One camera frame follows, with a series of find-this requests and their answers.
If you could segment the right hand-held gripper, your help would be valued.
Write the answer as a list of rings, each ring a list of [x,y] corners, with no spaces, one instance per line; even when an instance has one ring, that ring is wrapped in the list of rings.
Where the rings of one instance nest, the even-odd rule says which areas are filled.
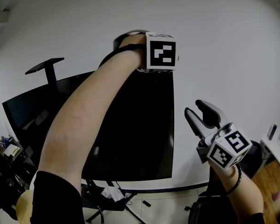
[[[201,162],[211,160],[223,170],[239,163],[252,147],[243,129],[228,123],[222,110],[213,104],[201,99],[195,104],[203,114],[202,119],[188,107],[184,116],[194,134],[201,139],[197,147]],[[218,130],[212,134],[213,126]]]

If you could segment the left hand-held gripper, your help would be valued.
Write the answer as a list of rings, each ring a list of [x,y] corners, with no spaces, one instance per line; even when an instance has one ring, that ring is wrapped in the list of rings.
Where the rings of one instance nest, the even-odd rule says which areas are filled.
[[[146,32],[146,67],[139,72],[172,72],[179,59],[177,43],[173,36]]]

